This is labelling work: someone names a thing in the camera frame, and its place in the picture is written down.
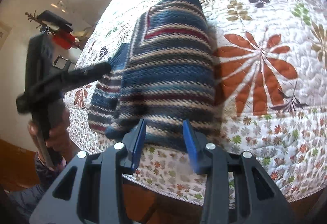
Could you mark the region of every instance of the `orange petal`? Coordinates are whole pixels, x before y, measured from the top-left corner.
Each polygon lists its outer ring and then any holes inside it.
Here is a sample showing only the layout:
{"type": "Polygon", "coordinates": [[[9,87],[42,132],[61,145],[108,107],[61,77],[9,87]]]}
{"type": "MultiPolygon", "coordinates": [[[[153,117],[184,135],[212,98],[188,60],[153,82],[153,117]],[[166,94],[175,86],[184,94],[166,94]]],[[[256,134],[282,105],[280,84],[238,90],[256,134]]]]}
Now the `orange petal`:
{"type": "Polygon", "coordinates": [[[281,35],[274,35],[274,36],[271,36],[270,39],[268,40],[267,42],[267,48],[271,48],[273,46],[276,46],[280,43],[281,41],[281,35]]]}
{"type": "Polygon", "coordinates": [[[236,113],[240,115],[243,112],[244,106],[246,104],[247,98],[250,94],[251,84],[253,81],[253,77],[251,80],[242,88],[239,94],[236,97],[236,113]]]}
{"type": "Polygon", "coordinates": [[[253,91],[253,115],[267,114],[267,95],[261,71],[257,75],[253,91]]]}
{"type": "Polygon", "coordinates": [[[290,63],[274,58],[268,58],[268,61],[282,76],[288,79],[296,79],[298,77],[298,73],[290,63]]]}
{"type": "Polygon", "coordinates": [[[218,57],[236,57],[236,56],[243,56],[246,54],[250,54],[252,52],[248,50],[243,50],[238,47],[233,46],[225,46],[218,48],[213,55],[218,57]]]}
{"type": "Polygon", "coordinates": [[[232,72],[242,66],[247,59],[248,58],[217,64],[216,66],[214,66],[214,78],[219,79],[222,77],[229,76],[232,72]]]}
{"type": "Polygon", "coordinates": [[[268,88],[268,93],[270,95],[271,103],[273,105],[283,104],[284,100],[282,95],[278,90],[282,90],[276,76],[271,71],[271,69],[264,63],[264,80],[268,88]]]}
{"type": "Polygon", "coordinates": [[[244,39],[243,37],[236,35],[236,34],[227,34],[224,35],[225,39],[228,40],[230,43],[233,43],[239,47],[248,48],[251,50],[254,50],[254,48],[251,46],[251,44],[244,39]]]}
{"type": "Polygon", "coordinates": [[[272,53],[280,54],[280,53],[286,53],[286,52],[289,52],[289,51],[290,51],[290,47],[282,46],[282,47],[278,47],[275,50],[273,50],[272,53]]]}
{"type": "Polygon", "coordinates": [[[254,37],[252,36],[252,34],[250,32],[246,32],[245,35],[246,35],[246,38],[249,40],[249,42],[251,42],[254,46],[258,47],[258,44],[255,42],[254,37]]]}
{"type": "Polygon", "coordinates": [[[215,105],[219,105],[224,102],[243,81],[244,77],[249,72],[251,66],[246,67],[244,70],[234,74],[233,76],[223,80],[216,87],[215,105]]]}

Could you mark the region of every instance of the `beige wall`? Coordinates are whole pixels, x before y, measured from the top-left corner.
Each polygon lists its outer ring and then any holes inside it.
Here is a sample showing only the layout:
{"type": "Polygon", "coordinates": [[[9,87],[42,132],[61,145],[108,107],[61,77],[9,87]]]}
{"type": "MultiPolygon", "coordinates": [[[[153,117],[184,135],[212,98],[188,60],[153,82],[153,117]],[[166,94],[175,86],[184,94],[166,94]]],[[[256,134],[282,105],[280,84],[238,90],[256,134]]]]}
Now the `beige wall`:
{"type": "MultiPolygon", "coordinates": [[[[16,146],[36,150],[27,133],[28,115],[19,115],[16,98],[25,87],[25,62],[30,37],[39,33],[37,23],[29,23],[25,12],[37,13],[48,9],[73,23],[74,30],[96,22],[111,0],[61,0],[68,7],[66,14],[50,6],[60,0],[3,0],[0,21],[12,28],[0,50],[0,138],[16,146]]],[[[56,49],[56,55],[76,60],[79,50],[56,49]]]]}

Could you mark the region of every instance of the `blue gripper pad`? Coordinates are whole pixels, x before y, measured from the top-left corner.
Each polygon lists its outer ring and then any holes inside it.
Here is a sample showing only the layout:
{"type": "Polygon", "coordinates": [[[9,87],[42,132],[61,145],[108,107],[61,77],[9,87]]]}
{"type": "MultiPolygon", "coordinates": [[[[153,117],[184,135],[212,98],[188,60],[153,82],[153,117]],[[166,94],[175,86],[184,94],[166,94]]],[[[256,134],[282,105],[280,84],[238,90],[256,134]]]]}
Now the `blue gripper pad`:
{"type": "Polygon", "coordinates": [[[140,119],[136,131],[134,132],[134,134],[137,135],[136,143],[132,154],[132,170],[134,171],[139,167],[140,164],[141,153],[142,153],[146,133],[147,133],[147,126],[145,124],[145,121],[143,119],[140,119]]]}
{"type": "Polygon", "coordinates": [[[193,128],[189,120],[183,121],[183,136],[184,136],[187,153],[190,159],[191,167],[195,173],[199,173],[200,171],[200,167],[198,164],[199,149],[197,149],[199,145],[197,144],[197,138],[195,136],[195,133],[193,131],[193,128]]]}

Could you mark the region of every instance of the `hand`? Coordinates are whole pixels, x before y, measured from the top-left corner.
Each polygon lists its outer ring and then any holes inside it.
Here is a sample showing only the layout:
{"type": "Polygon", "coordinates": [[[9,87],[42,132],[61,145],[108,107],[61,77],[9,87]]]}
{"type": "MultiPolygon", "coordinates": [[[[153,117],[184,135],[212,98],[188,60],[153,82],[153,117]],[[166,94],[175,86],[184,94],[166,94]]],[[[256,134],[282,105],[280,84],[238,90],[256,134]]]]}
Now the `hand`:
{"type": "MultiPolygon", "coordinates": [[[[67,128],[70,125],[69,116],[69,110],[65,108],[62,115],[62,122],[56,127],[50,129],[49,139],[45,142],[45,145],[48,148],[52,147],[55,151],[59,152],[66,159],[67,162],[69,162],[70,159],[74,156],[74,153],[72,153],[71,148],[72,141],[69,138],[69,133],[67,131],[67,128]]],[[[36,138],[36,135],[38,133],[38,127],[32,121],[29,121],[27,129],[33,139],[34,144],[39,150],[39,158],[44,163],[44,158],[42,156],[42,152],[40,150],[40,146],[36,138]]]]}

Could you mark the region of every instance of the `white quilt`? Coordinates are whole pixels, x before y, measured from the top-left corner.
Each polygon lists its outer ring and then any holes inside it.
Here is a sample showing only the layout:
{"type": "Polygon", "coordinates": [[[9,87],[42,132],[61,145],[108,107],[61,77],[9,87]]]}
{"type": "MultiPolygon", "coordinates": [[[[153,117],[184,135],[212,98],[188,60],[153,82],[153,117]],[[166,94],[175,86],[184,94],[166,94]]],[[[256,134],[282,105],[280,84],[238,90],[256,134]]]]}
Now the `white quilt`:
{"type": "MultiPolygon", "coordinates": [[[[112,0],[77,67],[104,61],[129,42],[136,19],[161,0],[112,0]]],[[[256,155],[288,201],[327,184],[327,22],[325,0],[200,0],[210,26],[216,72],[216,124],[227,151],[256,155]]],[[[96,83],[65,96],[70,136],[89,153],[113,141],[90,130],[96,83]]],[[[155,192],[203,203],[205,176],[184,153],[145,146],[126,176],[155,192]]],[[[230,202],[234,202],[230,176],[230,202]]]]}

